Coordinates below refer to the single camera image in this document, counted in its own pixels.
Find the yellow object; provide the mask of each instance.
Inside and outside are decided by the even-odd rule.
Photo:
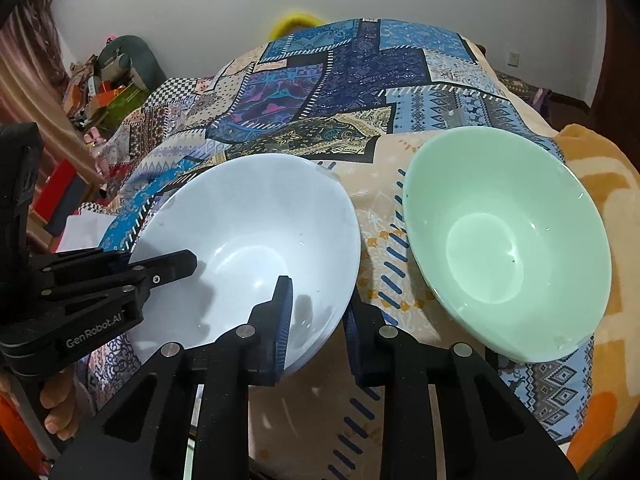
[[[269,34],[269,41],[277,40],[287,34],[295,32],[296,27],[319,27],[324,25],[324,21],[320,18],[316,18],[311,14],[305,14],[304,12],[294,12],[288,14],[283,18],[280,18],[271,29]]]

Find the finger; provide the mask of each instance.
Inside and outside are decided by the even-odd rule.
[[[0,397],[2,397],[7,402],[14,402],[14,395],[11,393],[3,392],[0,390]]]
[[[59,405],[69,395],[74,384],[73,368],[65,368],[59,374],[50,378],[40,392],[40,403],[43,408],[50,410]]]
[[[49,433],[59,432],[69,425],[75,410],[76,391],[73,389],[65,400],[49,412],[47,418],[44,419],[44,427]]]
[[[20,409],[20,402],[18,402],[18,399],[15,398],[14,394],[9,394],[9,400],[14,404],[14,408],[16,410]]]
[[[0,372],[0,393],[8,394],[11,392],[11,382],[9,376]]]
[[[66,426],[66,428],[56,433],[58,438],[60,440],[68,440],[72,436],[74,436],[76,434],[76,431],[78,431],[78,425],[80,424],[81,419],[82,419],[82,412],[76,408],[73,416],[71,417],[71,421]]]

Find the power outlet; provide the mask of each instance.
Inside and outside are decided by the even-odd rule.
[[[520,54],[517,52],[510,52],[507,56],[507,65],[518,66],[520,64]]]

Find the patterned blanket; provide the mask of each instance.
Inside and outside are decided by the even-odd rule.
[[[556,442],[569,442],[587,417],[570,447],[580,466],[626,424],[638,403],[637,391],[626,388],[640,387],[640,378],[624,365],[632,347],[624,337],[632,332],[625,330],[638,314],[622,307],[623,291],[640,292],[629,275],[631,246],[640,240],[632,216],[638,212],[628,205],[635,203],[630,197],[638,192],[638,174],[595,134],[557,136],[498,81],[474,44],[451,31],[348,20],[280,38],[214,77],[167,81],[105,145],[113,197],[105,210],[118,217],[102,246],[132,249],[162,202],[210,167],[251,153],[304,156],[333,171],[353,200],[363,236],[361,296],[379,306],[388,323],[420,341],[449,346],[464,340],[484,352],[446,316],[424,283],[406,238],[400,198],[404,172],[420,145],[441,129],[467,124],[508,130],[567,162],[600,208],[612,241],[615,278],[607,314],[617,313],[628,324],[603,320],[610,325],[607,351],[598,344],[594,350],[591,340],[550,363],[498,357],[500,376]],[[626,235],[624,260],[616,256],[620,233]],[[603,337],[598,330],[596,342]],[[596,395],[590,400],[592,360]],[[126,336],[94,352],[88,386],[98,406],[139,365]],[[353,471],[376,476],[383,396],[383,390],[353,383],[338,330],[302,370],[275,388],[252,391],[252,456],[284,478],[322,477],[327,471],[340,480]]]

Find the white bowl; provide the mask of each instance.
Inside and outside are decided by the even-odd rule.
[[[360,263],[360,229],[347,192],[325,168],[279,153],[230,160],[178,190],[140,235],[131,261],[189,249],[193,276],[155,288],[129,331],[146,361],[160,346],[214,342],[293,280],[285,372],[298,370],[332,334]]]

